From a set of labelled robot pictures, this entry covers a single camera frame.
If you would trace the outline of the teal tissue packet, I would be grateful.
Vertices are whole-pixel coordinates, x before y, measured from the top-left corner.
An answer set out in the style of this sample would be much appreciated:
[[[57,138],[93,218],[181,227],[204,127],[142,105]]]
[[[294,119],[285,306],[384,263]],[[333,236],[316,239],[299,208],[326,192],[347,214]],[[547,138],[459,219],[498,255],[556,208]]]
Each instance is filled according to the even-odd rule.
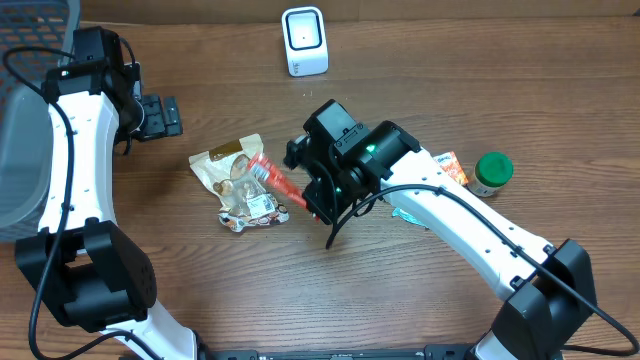
[[[415,218],[414,216],[412,216],[411,214],[409,214],[408,212],[400,209],[400,208],[395,208],[392,212],[392,216],[393,217],[398,217],[404,221],[406,221],[407,223],[428,229],[428,226],[426,226],[424,223],[422,223],[420,220],[418,220],[417,218]]]

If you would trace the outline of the orange Kleenex tissue pack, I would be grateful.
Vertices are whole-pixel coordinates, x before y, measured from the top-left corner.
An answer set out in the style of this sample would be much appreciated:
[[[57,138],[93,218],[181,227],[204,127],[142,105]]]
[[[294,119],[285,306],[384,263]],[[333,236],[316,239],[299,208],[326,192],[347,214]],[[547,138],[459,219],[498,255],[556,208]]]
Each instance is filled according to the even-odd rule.
[[[433,157],[440,168],[458,184],[465,186],[468,184],[468,178],[453,151],[449,151]]]

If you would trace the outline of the beige brown snack bag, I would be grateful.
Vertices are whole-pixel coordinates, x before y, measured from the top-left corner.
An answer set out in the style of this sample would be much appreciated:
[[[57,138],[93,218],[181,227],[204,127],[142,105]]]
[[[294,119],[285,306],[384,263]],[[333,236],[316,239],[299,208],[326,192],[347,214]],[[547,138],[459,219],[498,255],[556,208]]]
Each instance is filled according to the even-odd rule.
[[[221,202],[220,223],[232,232],[285,223],[290,216],[249,171],[251,158],[264,150],[252,134],[189,157],[189,165],[204,187]]]

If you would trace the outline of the green lid jar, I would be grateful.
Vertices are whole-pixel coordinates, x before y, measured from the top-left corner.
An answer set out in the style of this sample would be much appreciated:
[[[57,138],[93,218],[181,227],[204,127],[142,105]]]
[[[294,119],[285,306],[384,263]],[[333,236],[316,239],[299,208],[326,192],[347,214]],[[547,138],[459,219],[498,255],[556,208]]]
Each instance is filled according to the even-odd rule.
[[[467,189],[476,196],[490,197],[496,194],[513,177],[512,160],[501,152],[489,152],[474,165]]]

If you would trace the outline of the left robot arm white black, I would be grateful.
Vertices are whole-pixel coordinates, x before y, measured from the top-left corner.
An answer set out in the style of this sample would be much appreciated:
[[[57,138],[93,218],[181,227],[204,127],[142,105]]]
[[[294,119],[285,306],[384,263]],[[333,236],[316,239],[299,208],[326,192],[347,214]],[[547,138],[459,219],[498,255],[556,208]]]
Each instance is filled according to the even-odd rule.
[[[176,102],[143,93],[140,65],[117,33],[78,29],[72,43],[35,89],[53,130],[50,183],[36,235],[16,243],[16,264],[35,306],[62,326],[117,339],[142,359],[202,359],[205,346],[158,300],[153,266],[113,206],[115,146],[181,135]]]

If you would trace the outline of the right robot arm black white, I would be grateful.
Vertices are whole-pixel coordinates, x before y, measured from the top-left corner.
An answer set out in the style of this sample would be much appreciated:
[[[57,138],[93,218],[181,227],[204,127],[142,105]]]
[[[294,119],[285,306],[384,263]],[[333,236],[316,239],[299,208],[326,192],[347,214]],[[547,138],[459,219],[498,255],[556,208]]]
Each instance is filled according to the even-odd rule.
[[[383,199],[422,222],[466,259],[502,300],[471,359],[555,359],[597,302],[586,250],[558,247],[515,225],[446,175],[419,141],[391,121],[356,122],[334,100],[288,142],[285,165],[311,181],[309,211],[339,229],[357,201]]]

